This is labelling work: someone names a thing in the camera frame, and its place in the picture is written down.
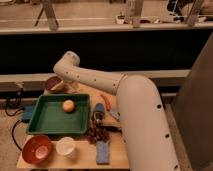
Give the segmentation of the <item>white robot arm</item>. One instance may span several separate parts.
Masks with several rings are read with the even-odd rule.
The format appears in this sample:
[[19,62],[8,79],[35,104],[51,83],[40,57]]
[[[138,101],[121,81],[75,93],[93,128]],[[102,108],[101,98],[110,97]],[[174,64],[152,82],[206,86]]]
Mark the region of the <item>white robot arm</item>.
[[68,51],[54,72],[66,82],[78,81],[116,96],[130,170],[181,171],[156,85],[142,75],[84,69],[79,63],[79,56]]

